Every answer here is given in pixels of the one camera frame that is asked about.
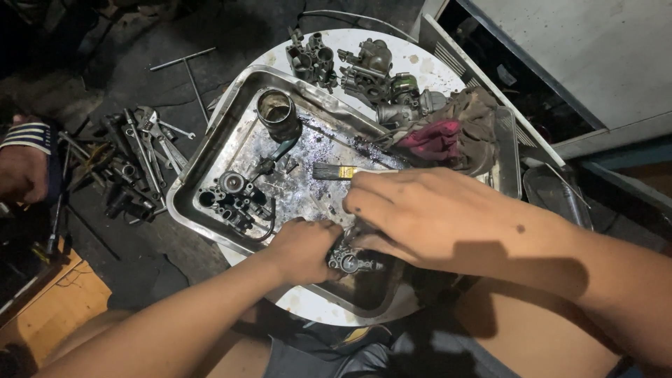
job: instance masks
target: brush bristles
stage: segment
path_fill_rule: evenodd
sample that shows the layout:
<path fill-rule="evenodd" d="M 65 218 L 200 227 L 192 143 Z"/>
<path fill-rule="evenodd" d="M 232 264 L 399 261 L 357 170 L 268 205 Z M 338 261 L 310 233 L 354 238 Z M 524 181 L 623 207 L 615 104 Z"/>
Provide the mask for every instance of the brush bristles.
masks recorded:
<path fill-rule="evenodd" d="M 340 176 L 341 166 L 327 163 L 312 165 L 312 178 L 316 180 L 350 180 Z"/>

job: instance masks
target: round white table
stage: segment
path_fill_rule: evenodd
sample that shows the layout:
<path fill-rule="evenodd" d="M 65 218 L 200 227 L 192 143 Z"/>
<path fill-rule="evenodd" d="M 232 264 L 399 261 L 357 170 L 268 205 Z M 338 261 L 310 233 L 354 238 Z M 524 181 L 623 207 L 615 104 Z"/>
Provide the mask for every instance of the round white table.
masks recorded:
<path fill-rule="evenodd" d="M 465 88 L 459 76 L 448 68 L 447 65 L 426 50 L 406 40 L 388 34 L 361 29 L 325 30 L 320 33 L 322 33 L 324 45 L 331 48 L 334 52 L 334 70 L 338 76 L 341 75 L 339 68 L 348 67 L 349 65 L 338 59 L 337 50 L 351 51 L 354 55 L 358 55 L 360 52 L 360 43 L 367 38 L 371 38 L 373 40 L 381 39 L 385 41 L 387 47 L 392 52 L 392 70 L 390 76 L 401 72 L 408 72 L 417 78 L 420 91 L 427 88 L 431 91 L 443 92 L 446 96 L 452 91 L 461 91 Z M 309 36 L 310 34 L 305 36 L 304 44 L 308 41 Z M 285 47 L 290 44 L 291 41 L 288 40 L 277 45 L 254 60 L 250 65 L 267 65 L 292 74 L 292 69 L 285 53 Z M 227 90 L 224 93 L 224 97 L 227 97 L 228 93 L 229 91 Z M 333 95 L 359 110 L 365 116 L 373 120 L 376 119 L 375 110 L 369 108 L 358 99 L 346 95 L 340 87 L 333 88 Z M 221 244 L 218 245 L 231 266 L 245 259 L 243 255 Z M 406 284 L 402 284 L 398 288 L 390 307 L 385 313 L 371 318 L 357 316 L 304 287 L 278 290 L 269 293 L 266 298 L 294 315 L 334 326 L 370 326 L 402 318 L 419 309 L 413 289 Z"/>

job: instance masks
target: tool pile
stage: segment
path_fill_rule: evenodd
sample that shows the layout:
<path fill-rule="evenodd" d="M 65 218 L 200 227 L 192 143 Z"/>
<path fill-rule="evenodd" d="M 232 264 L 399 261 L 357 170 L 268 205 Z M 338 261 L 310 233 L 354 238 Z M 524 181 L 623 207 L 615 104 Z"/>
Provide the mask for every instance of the tool pile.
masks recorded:
<path fill-rule="evenodd" d="M 66 156 L 72 155 L 78 163 L 68 190 L 93 181 L 104 197 L 106 217 L 128 215 L 134 218 L 131 225 L 150 221 L 167 210 L 163 189 L 168 185 L 162 166 L 179 174 L 187 165 L 172 143 L 177 138 L 173 131 L 195 137 L 163 122 L 156 110 L 139 106 L 135 112 L 124 109 L 104 116 L 93 128 L 94 139 L 77 140 L 59 132 L 60 139 L 69 144 Z M 155 141 L 163 153 L 155 149 Z"/>

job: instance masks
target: hand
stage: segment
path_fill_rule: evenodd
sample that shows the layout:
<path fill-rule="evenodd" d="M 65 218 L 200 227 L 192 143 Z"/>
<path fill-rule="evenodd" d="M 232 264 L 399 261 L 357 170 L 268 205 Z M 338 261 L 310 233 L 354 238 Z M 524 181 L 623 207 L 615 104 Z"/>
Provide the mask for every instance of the hand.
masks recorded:
<path fill-rule="evenodd" d="M 543 248 L 562 235 L 554 230 L 567 223 L 447 168 L 357 173 L 343 208 L 384 233 L 360 237 L 353 246 L 421 268 L 464 274 L 482 273 L 476 265 L 486 264 L 482 257 L 487 254 L 503 257 L 504 249 L 513 256 Z M 461 251 L 460 257 L 468 257 L 453 260 Z"/>
<path fill-rule="evenodd" d="M 298 286 L 341 278 L 327 267 L 325 258 L 343 228 L 325 219 L 308 222 L 302 217 L 287 221 L 262 254 L 279 270 L 285 283 Z"/>

